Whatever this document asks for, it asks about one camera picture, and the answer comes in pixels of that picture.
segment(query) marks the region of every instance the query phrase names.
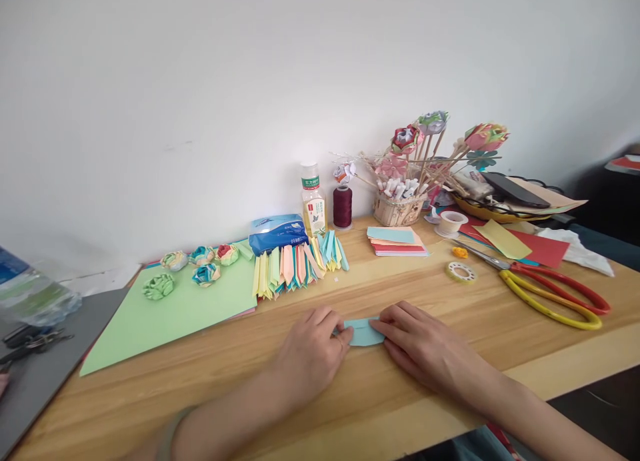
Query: white tape roll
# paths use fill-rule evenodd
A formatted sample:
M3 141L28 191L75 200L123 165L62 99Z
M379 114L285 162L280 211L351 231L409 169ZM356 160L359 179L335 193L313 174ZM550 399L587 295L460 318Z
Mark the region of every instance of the white tape roll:
M474 270L466 264L458 263L457 261L450 262L445 272L449 278L464 284L472 283L478 277Z
M457 211L443 211L440 218L440 224L435 227L434 231L443 238L457 238L460 236L458 234L460 226L469 222L469 218Z

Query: wooden basket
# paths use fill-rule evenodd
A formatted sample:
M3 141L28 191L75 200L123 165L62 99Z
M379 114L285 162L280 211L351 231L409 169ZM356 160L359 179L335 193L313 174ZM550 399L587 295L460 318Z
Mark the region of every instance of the wooden basket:
M420 216L422 204L428 193L417 198L392 201L384 193L378 193L373 201L373 217L383 226L411 226Z

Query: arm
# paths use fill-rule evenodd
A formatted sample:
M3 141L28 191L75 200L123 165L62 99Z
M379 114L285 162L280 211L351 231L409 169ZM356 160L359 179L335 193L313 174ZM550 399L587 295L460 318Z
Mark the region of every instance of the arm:
M389 306L371 326L387 337L385 347L392 359L421 384L498 424L542 458L624 459L412 304Z
M340 333L332 336L335 328ZM174 461L224 460L271 425L317 397L349 350L353 328L328 306L293 325L276 359L254 378L190 413L176 429ZM157 458L164 430L127 460Z

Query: right hand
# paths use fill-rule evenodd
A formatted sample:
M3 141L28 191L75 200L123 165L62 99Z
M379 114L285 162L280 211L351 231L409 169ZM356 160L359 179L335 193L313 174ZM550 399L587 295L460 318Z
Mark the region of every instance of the right hand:
M513 382L448 326L406 301L370 323L387 337L385 348L404 371L484 416L500 405L502 389Z

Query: white cloth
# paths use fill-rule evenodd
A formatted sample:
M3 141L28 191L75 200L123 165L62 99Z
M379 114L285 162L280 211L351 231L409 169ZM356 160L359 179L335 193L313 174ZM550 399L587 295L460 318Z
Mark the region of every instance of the white cloth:
M591 268L601 272L602 274L606 274L607 276L615 276L609 261L604 256L586 249L580 242L580 237L577 233L569 230L552 230L544 228L536 233L536 235L542 236L543 238L568 242L571 246L569 246L563 260L574 262L580 266L584 266L585 268Z

